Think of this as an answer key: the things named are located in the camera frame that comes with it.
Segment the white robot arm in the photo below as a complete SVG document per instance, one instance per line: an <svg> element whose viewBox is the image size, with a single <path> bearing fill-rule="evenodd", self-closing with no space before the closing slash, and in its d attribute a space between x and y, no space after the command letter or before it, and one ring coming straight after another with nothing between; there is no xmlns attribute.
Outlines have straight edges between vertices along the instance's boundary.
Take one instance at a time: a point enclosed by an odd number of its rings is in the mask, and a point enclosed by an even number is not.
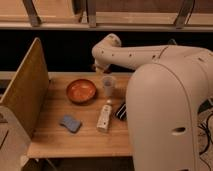
<svg viewBox="0 0 213 171"><path fill-rule="evenodd" d="M158 45L123 47L114 34L92 48L95 67L134 71L126 112L135 171L199 171L198 109L213 96L213 51Z"/></svg>

